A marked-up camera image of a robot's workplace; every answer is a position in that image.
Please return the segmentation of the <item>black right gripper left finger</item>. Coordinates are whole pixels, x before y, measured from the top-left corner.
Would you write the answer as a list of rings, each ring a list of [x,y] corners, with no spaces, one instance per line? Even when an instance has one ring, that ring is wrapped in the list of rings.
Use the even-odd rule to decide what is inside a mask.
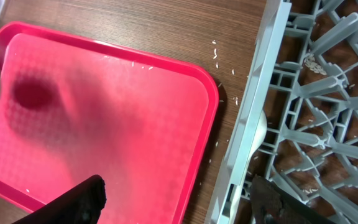
[[[93,175],[13,224],[97,224],[106,201],[105,182]]]

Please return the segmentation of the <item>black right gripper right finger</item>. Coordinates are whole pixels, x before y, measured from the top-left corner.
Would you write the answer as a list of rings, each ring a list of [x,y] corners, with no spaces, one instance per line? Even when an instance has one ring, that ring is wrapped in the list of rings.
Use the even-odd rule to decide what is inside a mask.
[[[252,179],[250,201],[256,224],[334,224],[261,176]]]

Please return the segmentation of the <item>white plastic spoon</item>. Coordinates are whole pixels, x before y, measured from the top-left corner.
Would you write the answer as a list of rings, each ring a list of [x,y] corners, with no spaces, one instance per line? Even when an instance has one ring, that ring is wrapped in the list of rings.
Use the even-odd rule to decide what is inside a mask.
[[[237,210],[239,207],[241,193],[242,193],[245,177],[247,175],[247,170],[249,168],[250,160],[251,160],[252,156],[254,155],[255,151],[258,150],[258,148],[262,144],[263,140],[265,139],[266,132],[267,132],[267,119],[266,119],[264,111],[262,111],[260,114],[258,123],[257,123],[257,128],[255,131],[254,137],[252,138],[252,144],[250,146],[250,149],[248,149],[245,153],[246,161],[244,163],[245,167],[244,167],[244,170],[243,170],[242,176],[241,176],[242,179],[240,181],[240,184],[236,187],[236,190],[234,191],[234,199],[232,201],[231,211],[230,211],[232,223],[234,222],[234,219],[236,217],[236,213],[237,213]]]

